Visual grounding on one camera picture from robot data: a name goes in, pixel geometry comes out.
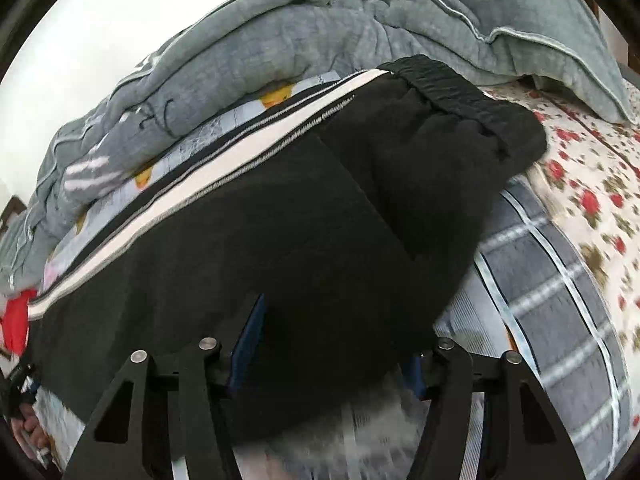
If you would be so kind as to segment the person left hand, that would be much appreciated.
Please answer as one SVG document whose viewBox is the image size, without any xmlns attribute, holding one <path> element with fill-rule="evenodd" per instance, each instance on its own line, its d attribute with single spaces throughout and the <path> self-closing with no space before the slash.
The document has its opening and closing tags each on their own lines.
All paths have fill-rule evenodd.
<svg viewBox="0 0 640 480">
<path fill-rule="evenodd" d="M 26 456 L 47 469 L 51 463 L 51 441 L 41 427 L 32 404 L 22 403 L 18 415 L 11 418 L 14 438 Z"/>
</svg>

